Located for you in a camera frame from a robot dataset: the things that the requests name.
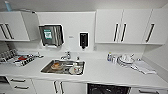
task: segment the white cabinet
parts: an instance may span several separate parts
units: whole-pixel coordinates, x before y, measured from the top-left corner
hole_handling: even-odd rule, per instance
[[[168,36],[168,10],[153,9],[143,44],[165,44]]]
[[[87,84],[32,79],[37,94],[87,94]]]
[[[32,79],[37,94],[57,94],[56,81]]]
[[[141,44],[151,9],[125,9],[118,43]]]
[[[131,88],[129,94],[168,94],[167,90]]]
[[[16,94],[36,94],[31,79],[8,76],[7,80]]]
[[[27,12],[0,12],[0,40],[30,41],[39,34],[36,14]]]
[[[8,35],[7,35],[7,32],[4,28],[4,20],[2,18],[2,15],[0,13],[0,40],[7,40],[9,39]]]
[[[122,13],[122,9],[97,10],[96,43],[117,43]]]
[[[10,84],[0,83],[0,94],[16,94],[13,92]]]
[[[95,42],[141,44],[151,11],[97,10]]]
[[[87,94],[87,84],[60,82],[61,94]]]

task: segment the dishwasher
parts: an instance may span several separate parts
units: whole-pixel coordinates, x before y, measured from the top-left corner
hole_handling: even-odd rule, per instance
[[[88,84],[88,94],[129,94],[130,87]]]

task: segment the appliance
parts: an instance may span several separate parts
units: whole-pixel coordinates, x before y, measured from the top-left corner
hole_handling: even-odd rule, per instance
[[[0,83],[8,83],[8,80],[5,76],[0,76]]]
[[[82,49],[88,46],[88,33],[80,33],[80,46]]]
[[[61,46],[63,41],[63,33],[61,25],[44,25],[39,26],[43,46],[55,45]]]
[[[130,87],[88,84],[88,94],[129,94]]]

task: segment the paper towel dispenser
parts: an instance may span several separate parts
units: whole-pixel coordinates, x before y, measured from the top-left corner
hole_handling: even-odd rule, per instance
[[[61,25],[44,25],[39,26],[43,46],[55,45],[61,46],[63,41],[63,33]]]

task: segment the dish rack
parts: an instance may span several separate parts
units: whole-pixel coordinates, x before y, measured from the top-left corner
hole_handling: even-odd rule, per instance
[[[13,50],[9,50],[3,53],[0,53],[0,62],[8,62],[9,59],[14,58],[15,56],[17,56],[17,50],[13,49]]]
[[[15,64],[16,66],[19,64],[19,66],[24,66],[38,56],[38,52],[30,54],[29,52],[19,52],[16,49],[13,49],[0,54],[0,63],[10,63]]]

